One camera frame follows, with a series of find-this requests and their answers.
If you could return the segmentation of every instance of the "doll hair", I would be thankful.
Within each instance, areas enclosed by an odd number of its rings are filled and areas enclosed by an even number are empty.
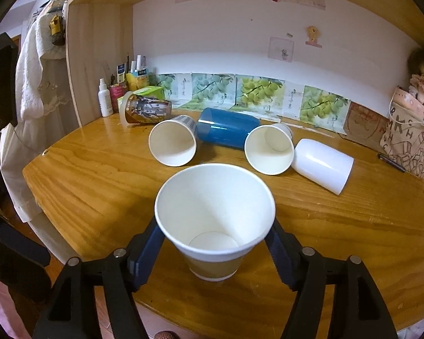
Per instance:
[[[421,75],[421,68],[424,66],[424,49],[415,49],[408,57],[407,66],[410,75]]]

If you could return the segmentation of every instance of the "wooden desk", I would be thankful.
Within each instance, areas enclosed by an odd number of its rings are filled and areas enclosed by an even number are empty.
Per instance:
[[[36,200],[86,260],[103,258],[143,231],[162,184],[180,168],[158,163],[147,145],[152,127],[123,128],[118,115],[98,119],[53,145],[24,170]],[[361,256],[398,329],[424,317],[424,183],[377,159],[363,146],[293,129],[355,158],[340,196],[292,169],[258,174],[270,187],[277,218],[304,246],[322,255]],[[243,151],[202,144],[189,165],[223,162],[252,170]],[[328,330],[327,289],[318,338]],[[211,338],[276,338],[295,294],[283,285],[264,243],[235,276],[204,282],[165,241],[149,282],[135,299],[170,321]]]

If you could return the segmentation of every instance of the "white cup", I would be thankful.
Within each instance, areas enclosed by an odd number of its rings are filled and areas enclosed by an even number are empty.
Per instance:
[[[292,167],[299,174],[339,195],[352,170],[353,158],[312,139],[301,139]]]
[[[199,278],[234,275],[275,220],[275,201],[255,174],[230,164],[200,164],[172,176],[155,199],[155,218]]]
[[[149,134],[149,150],[160,163],[178,167],[196,152],[196,122],[181,115],[158,123]]]
[[[279,123],[252,130],[245,140],[245,156],[258,172],[269,175],[283,173],[294,159],[289,126]]]

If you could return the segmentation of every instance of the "metal screw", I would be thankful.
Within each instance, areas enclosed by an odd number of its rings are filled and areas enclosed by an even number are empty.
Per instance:
[[[353,262],[354,264],[361,264],[361,257],[356,256],[356,255],[352,255],[351,256],[351,262]]]
[[[68,265],[69,266],[76,266],[79,262],[80,262],[79,258],[70,258],[68,260]]]
[[[306,256],[312,256],[315,254],[315,251],[312,247],[303,247],[302,252]]]
[[[116,258],[121,258],[126,254],[126,249],[116,249],[113,251],[113,256]]]

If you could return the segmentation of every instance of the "plastic cup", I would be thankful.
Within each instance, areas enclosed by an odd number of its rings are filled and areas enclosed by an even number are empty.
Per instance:
[[[171,177],[155,199],[155,218],[199,278],[234,275],[275,220],[275,201],[255,174],[230,164],[200,164]]]
[[[196,122],[181,115],[158,123],[149,134],[149,150],[160,163],[178,167],[190,162],[196,152]]]
[[[208,143],[243,149],[248,134],[260,125],[250,115],[205,108],[198,120],[198,138]]]
[[[325,144],[301,139],[292,167],[299,174],[339,195],[351,174],[353,158]]]
[[[245,141],[245,156],[258,172],[268,175],[283,173],[294,159],[291,130],[282,123],[257,127]]]

